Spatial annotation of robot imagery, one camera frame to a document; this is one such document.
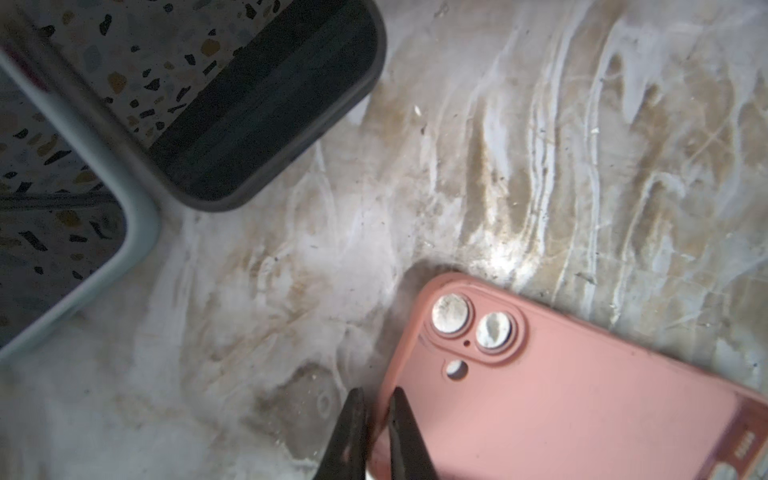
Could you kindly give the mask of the black smartphone front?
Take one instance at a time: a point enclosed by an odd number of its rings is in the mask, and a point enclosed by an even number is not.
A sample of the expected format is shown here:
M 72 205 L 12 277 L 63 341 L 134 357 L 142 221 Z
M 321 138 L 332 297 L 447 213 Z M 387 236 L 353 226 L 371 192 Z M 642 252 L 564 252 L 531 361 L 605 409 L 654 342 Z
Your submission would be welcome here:
M 1 343 L 122 246 L 122 208 L 7 75 L 1 77 Z

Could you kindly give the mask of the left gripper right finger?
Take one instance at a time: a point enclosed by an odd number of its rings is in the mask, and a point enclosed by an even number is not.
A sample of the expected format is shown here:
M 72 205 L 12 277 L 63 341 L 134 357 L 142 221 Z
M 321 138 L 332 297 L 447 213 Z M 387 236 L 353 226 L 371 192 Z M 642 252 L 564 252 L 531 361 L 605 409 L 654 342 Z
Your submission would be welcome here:
M 394 480 L 438 480 L 405 391 L 396 387 L 389 401 L 387 427 Z

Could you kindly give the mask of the pink phone case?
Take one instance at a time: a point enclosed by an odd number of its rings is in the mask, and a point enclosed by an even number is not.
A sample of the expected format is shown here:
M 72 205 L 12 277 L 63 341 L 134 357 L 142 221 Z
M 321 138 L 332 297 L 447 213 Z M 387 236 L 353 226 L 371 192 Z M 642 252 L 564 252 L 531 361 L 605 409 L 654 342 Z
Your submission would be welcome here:
M 443 479 L 745 479 L 767 455 L 758 392 L 462 273 L 413 303 L 374 410 L 376 479 L 396 388 Z

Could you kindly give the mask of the light blue phone case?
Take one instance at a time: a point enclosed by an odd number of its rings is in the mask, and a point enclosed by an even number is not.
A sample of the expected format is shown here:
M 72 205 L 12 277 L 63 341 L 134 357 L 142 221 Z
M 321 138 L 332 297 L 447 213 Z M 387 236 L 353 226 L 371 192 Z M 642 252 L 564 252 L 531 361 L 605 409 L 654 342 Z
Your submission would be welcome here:
M 72 316 L 142 260 L 154 246 L 160 218 L 150 195 L 129 172 L 130 144 L 108 111 L 72 69 L 57 56 L 40 57 L 13 47 L 1 50 L 1 77 L 7 75 L 101 179 L 123 210 L 126 233 L 115 255 L 78 287 L 27 327 L 1 357 L 11 359 L 32 348 L 61 321 Z

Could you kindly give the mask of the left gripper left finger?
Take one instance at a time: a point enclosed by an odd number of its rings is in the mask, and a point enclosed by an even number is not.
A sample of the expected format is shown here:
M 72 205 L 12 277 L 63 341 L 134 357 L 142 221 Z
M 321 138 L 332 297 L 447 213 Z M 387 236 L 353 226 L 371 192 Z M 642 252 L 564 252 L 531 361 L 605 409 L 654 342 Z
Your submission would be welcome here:
M 314 480 L 364 480 L 368 409 L 362 388 L 352 389 L 337 418 Z

